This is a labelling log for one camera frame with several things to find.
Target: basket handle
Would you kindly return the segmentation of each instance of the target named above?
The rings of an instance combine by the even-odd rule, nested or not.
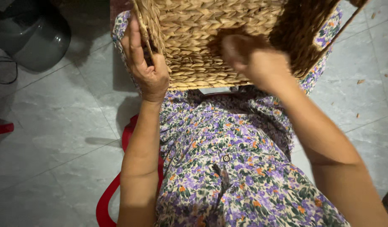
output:
[[[323,57],[324,54],[330,49],[330,47],[334,44],[336,39],[340,36],[340,34],[344,31],[344,29],[354,20],[355,16],[361,12],[361,10],[364,9],[367,3],[369,3],[370,0],[349,0],[351,4],[354,6],[357,6],[358,8],[355,10],[355,12],[352,14],[352,16],[348,19],[348,21],[344,24],[344,26],[340,29],[340,31],[333,37],[331,42],[322,50],[320,51],[318,57],[316,59],[320,59]],[[308,67],[308,69],[305,71],[303,78],[308,75],[310,70],[315,66],[315,64],[312,64]]]

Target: gray tile floor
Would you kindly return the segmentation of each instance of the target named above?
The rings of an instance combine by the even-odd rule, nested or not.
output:
[[[342,6],[345,21],[355,8]],[[15,124],[0,135],[0,227],[97,226],[97,201],[120,170],[120,134],[138,112],[111,44],[108,3],[65,1],[61,12],[73,33],[65,57],[39,74],[20,67],[15,84],[0,85],[0,118]],[[373,0],[339,37],[311,98],[356,146],[381,195],[388,189],[385,74],[388,0]],[[299,144],[292,158],[313,179]]]

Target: woven basket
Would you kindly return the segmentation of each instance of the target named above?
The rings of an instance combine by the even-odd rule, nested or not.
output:
[[[228,34],[264,34],[291,58],[292,73],[304,78],[338,35],[369,0],[357,7],[324,49],[314,38],[340,0],[133,0],[142,39],[165,55],[169,90],[251,84],[221,59],[221,40]]]

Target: woman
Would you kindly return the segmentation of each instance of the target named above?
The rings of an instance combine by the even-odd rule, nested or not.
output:
[[[155,54],[147,66],[136,16],[126,29],[129,15],[119,15],[114,39],[142,105],[122,162],[118,226],[388,226],[357,151],[305,95],[326,56],[303,90],[284,54],[258,49],[247,64],[225,56],[254,83],[242,95],[167,92],[165,59]],[[334,12],[317,43],[330,41],[340,16]],[[294,132],[316,187],[290,162]],[[159,148],[165,177],[157,194]]]

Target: dress button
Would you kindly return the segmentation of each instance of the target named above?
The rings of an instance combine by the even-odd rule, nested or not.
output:
[[[222,157],[222,160],[223,160],[224,162],[229,162],[229,160],[230,160],[229,155],[225,155],[224,157]]]

